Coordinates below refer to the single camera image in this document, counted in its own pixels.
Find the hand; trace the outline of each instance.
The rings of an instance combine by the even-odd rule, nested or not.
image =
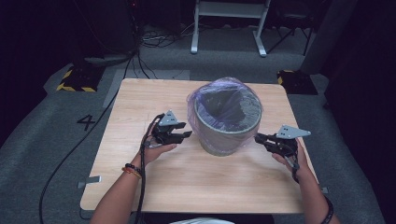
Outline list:
[[[149,131],[150,133],[152,132],[152,129],[154,128],[155,124],[151,127],[151,130]],[[152,137],[149,136],[147,141],[151,141]],[[160,147],[146,147],[145,148],[145,165],[147,166],[150,162],[157,160],[161,154],[164,152],[168,152],[172,149],[177,147],[176,144],[171,144],[171,145],[165,145],[165,146],[160,146]],[[134,156],[134,159],[131,161],[131,164],[137,167],[140,167],[141,165],[141,155],[140,151],[137,152],[136,156]]]
[[[298,153],[297,153],[297,158],[298,158],[298,163],[299,163],[299,165],[300,165],[299,171],[300,171],[300,170],[302,170],[302,171],[309,170],[308,162],[306,161],[306,156],[305,156],[304,148],[303,148],[303,146],[301,146],[301,143],[300,143],[300,141],[298,140],[298,138],[296,138],[296,141],[297,141],[297,146],[298,146],[298,148],[297,148],[297,152],[298,152]],[[283,157],[281,157],[280,155],[275,154],[275,153],[272,154],[272,157],[273,157],[274,159],[276,159],[278,162],[280,162],[280,163],[286,165],[286,167],[288,168],[288,170],[292,171],[292,169],[291,169],[289,163],[285,160],[285,158],[283,158]]]

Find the white shelf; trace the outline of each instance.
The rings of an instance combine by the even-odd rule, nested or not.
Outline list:
[[[240,17],[255,18],[262,17],[264,4],[241,4],[221,2],[200,2],[200,16]]]
[[[198,23],[200,16],[239,17],[260,19],[258,30],[253,32],[253,37],[260,56],[265,57],[267,53],[262,44],[261,33],[270,3],[271,0],[265,0],[264,4],[221,3],[196,0],[191,53],[196,54],[198,52]]]

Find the bucket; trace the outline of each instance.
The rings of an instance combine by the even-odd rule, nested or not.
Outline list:
[[[198,89],[189,101],[189,121],[203,149],[229,156],[256,134],[262,104],[248,86],[236,78],[218,79]]]

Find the black cable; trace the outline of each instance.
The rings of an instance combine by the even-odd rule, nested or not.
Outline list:
[[[140,143],[140,158],[141,158],[141,163],[140,163],[140,171],[141,171],[141,175],[142,175],[142,185],[141,185],[141,189],[140,189],[140,198],[139,198],[139,205],[137,206],[137,211],[136,211],[136,217],[134,219],[134,224],[137,224],[141,217],[142,217],[142,206],[143,206],[143,200],[145,198],[145,189],[146,189],[146,164],[145,164],[145,149],[146,149],[146,141],[149,137],[150,131],[152,126],[155,123],[155,120],[163,118],[164,114],[161,115],[157,115],[155,117],[155,119],[152,120],[152,122],[150,123],[150,125],[148,126],[148,129],[146,130],[145,135],[143,135],[142,141]]]
[[[124,76],[122,79],[125,79],[126,77],[126,73],[128,70],[128,66],[129,63],[131,62],[132,58],[128,61],[128,63],[126,64],[125,67],[125,72],[124,72]],[[40,201],[38,204],[38,214],[39,214],[39,218],[40,218],[40,223],[44,224],[44,220],[43,220],[43,201],[44,201],[44,196],[45,193],[47,191],[47,187],[50,184],[50,181],[52,180],[52,178],[56,175],[56,173],[58,172],[59,168],[61,168],[61,166],[64,164],[64,162],[66,161],[66,159],[79,147],[79,145],[81,145],[81,143],[88,137],[88,135],[93,131],[93,129],[97,126],[97,124],[99,123],[99,121],[102,119],[102,117],[105,115],[105,113],[107,112],[107,110],[110,108],[111,104],[113,103],[113,101],[116,99],[116,96],[119,93],[119,90],[117,90],[116,94],[114,94],[113,98],[111,99],[110,103],[108,103],[107,107],[105,108],[105,110],[102,112],[102,114],[100,115],[99,119],[93,124],[92,128],[82,137],[81,140],[79,140],[79,142],[66,154],[66,156],[61,160],[61,162],[58,164],[58,166],[55,168],[55,170],[52,172],[52,174],[50,175],[49,179],[47,180],[47,183],[45,185],[45,187],[43,188],[43,190],[41,191],[41,196],[40,196]]]
[[[118,52],[118,51],[116,51],[116,50],[114,50],[114,49],[108,48],[108,47],[100,40],[100,38],[96,35],[96,33],[93,31],[93,29],[91,28],[90,23],[88,22],[87,18],[85,18],[84,14],[82,13],[81,8],[78,6],[76,0],[73,0],[73,3],[74,3],[74,5],[75,5],[75,7],[77,8],[79,14],[81,15],[82,19],[84,20],[85,24],[87,25],[87,27],[88,27],[89,30],[91,31],[93,37],[94,37],[94,38],[96,39],[96,41],[99,43],[99,45],[101,45],[104,49],[106,49],[106,50],[108,50],[108,51],[110,51],[110,52],[113,52],[113,53],[116,53],[116,54],[123,54],[123,55],[125,55],[125,57],[124,57],[124,58],[121,58],[121,59],[104,60],[103,62],[99,62],[99,63],[93,63],[93,62],[87,61],[88,63],[92,64],[93,67],[107,67],[107,66],[113,66],[113,65],[116,65],[116,64],[124,63],[124,62],[128,61],[131,57],[134,56],[134,52],[136,51],[136,47],[137,47],[138,45],[134,46],[134,47],[131,49],[131,51],[129,51],[129,52]]]
[[[136,70],[134,70],[134,75],[136,76],[136,78],[139,78],[139,77],[137,76]]]
[[[140,69],[142,69],[143,74],[145,74],[145,76],[149,79],[149,75],[145,72],[145,69],[144,69],[143,66],[142,66],[143,60],[140,58],[140,52],[139,52],[139,51],[137,52],[137,59],[138,59],[138,61],[139,61]],[[157,76],[155,76],[154,71],[152,71],[152,70],[146,65],[145,62],[143,62],[143,64],[144,64],[144,65],[147,67],[147,69],[154,75],[154,77],[157,78]]]
[[[144,42],[142,45],[147,48],[165,48],[165,47],[175,43],[177,40],[179,40],[181,38],[176,38],[175,35],[158,35],[158,36],[150,37],[147,39],[143,38],[144,41],[154,40],[154,39],[158,39],[157,44],[151,44],[151,43]],[[170,43],[162,45],[162,43],[164,43],[165,41],[170,41]]]
[[[283,149],[288,149],[289,153],[291,153],[293,155],[294,158],[294,163],[290,167],[291,167],[291,177],[293,178],[293,180],[299,184],[299,180],[297,178],[297,171],[300,169],[300,165],[298,163],[298,150],[294,151],[290,146],[288,146],[288,144],[282,144],[282,148]]]

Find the number 4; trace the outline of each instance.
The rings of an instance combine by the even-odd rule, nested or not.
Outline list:
[[[79,120],[77,121],[77,123],[83,123],[83,124],[85,124],[85,129],[84,129],[84,131],[87,131],[87,130],[88,130],[88,127],[90,127],[90,124],[95,123],[95,122],[96,122],[96,121],[92,121],[92,115],[87,115],[87,116],[85,116],[84,118],[79,119]]]

